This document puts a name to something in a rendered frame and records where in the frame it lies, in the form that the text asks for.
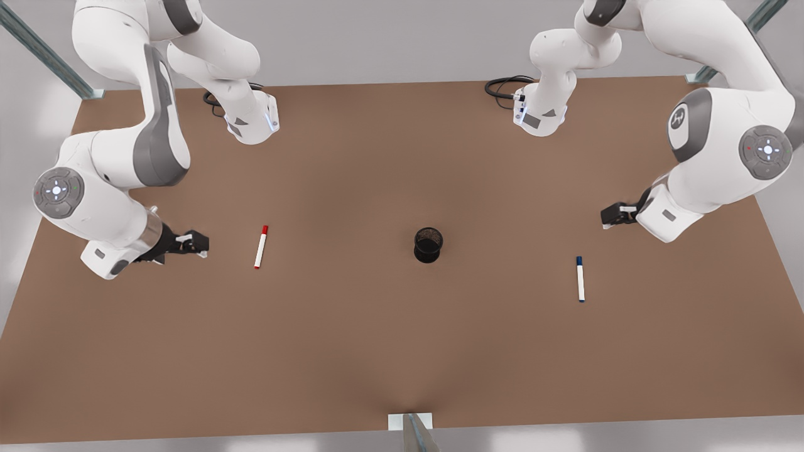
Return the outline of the black mesh pen cup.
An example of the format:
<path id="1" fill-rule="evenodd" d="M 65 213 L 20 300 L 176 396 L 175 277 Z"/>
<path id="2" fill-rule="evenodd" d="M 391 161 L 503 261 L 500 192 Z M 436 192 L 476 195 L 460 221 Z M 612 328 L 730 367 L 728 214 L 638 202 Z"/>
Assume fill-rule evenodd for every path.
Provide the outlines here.
<path id="1" fill-rule="evenodd" d="M 422 228 L 415 234 L 414 255 L 419 262 L 433 263 L 444 244 L 442 234 L 435 228 Z"/>

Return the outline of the silver frame post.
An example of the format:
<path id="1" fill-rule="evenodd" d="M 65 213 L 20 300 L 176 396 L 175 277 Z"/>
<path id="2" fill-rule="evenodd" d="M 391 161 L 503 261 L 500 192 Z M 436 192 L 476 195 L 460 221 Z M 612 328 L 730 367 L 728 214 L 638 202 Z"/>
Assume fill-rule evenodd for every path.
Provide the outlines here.
<path id="1" fill-rule="evenodd" d="M 16 38 L 24 48 L 72 89 L 82 100 L 101 99 L 103 89 L 93 89 L 69 64 L 67 64 L 42 38 L 35 33 L 3 0 L 0 0 L 0 25 Z"/>
<path id="2" fill-rule="evenodd" d="M 725 86 L 744 90 L 775 90 L 785 85 L 792 90 L 764 43 L 758 37 L 768 22 L 776 20 L 770 36 L 782 44 L 801 38 L 798 31 L 804 18 L 804 0 L 758 0 L 754 11 L 741 19 L 722 0 L 693 0 L 693 6 L 706 6 L 707 12 L 695 13 L 688 21 L 693 34 L 692 61 L 702 64 L 685 80 L 692 85 L 710 85 L 716 74 L 723 75 Z"/>
<path id="3" fill-rule="evenodd" d="M 388 414 L 388 430 L 400 430 L 404 452 L 440 452 L 431 433 L 433 414 Z"/>

